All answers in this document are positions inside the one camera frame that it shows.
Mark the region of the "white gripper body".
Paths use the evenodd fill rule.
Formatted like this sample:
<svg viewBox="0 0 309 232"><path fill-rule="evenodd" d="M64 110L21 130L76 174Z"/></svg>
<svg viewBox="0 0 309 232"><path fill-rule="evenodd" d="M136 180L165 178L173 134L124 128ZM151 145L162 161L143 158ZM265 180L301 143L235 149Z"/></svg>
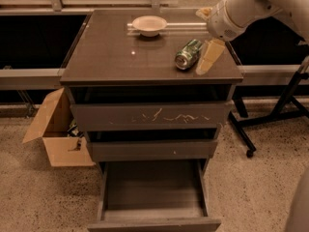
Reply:
<svg viewBox="0 0 309 232"><path fill-rule="evenodd" d="M215 5L207 19L209 33L224 42L230 42L245 32L244 28L237 26L230 19L226 8L227 1L221 0Z"/></svg>

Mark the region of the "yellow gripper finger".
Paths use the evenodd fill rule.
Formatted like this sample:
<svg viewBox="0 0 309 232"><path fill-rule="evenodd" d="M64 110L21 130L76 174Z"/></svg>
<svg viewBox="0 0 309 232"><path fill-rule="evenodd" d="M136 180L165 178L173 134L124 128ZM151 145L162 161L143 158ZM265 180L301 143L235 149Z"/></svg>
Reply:
<svg viewBox="0 0 309 232"><path fill-rule="evenodd" d="M218 60L225 49L225 43L219 39L205 41L201 50L201 56L197 64L196 73L207 73Z"/></svg>
<svg viewBox="0 0 309 232"><path fill-rule="evenodd" d="M211 16L212 7L204 7L196 11L196 15L202 18L203 20L207 20Z"/></svg>

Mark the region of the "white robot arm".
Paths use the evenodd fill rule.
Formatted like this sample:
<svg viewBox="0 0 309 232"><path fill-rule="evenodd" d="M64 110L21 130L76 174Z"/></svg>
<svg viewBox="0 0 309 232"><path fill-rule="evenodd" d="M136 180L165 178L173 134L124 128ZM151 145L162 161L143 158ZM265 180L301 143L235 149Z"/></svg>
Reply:
<svg viewBox="0 0 309 232"><path fill-rule="evenodd" d="M309 0L221 0L196 12L207 23L212 40L204 45L196 72L206 73L223 52L226 42L243 34L258 19L285 12L294 31L309 40ZM309 168L301 176L284 232L309 232Z"/></svg>

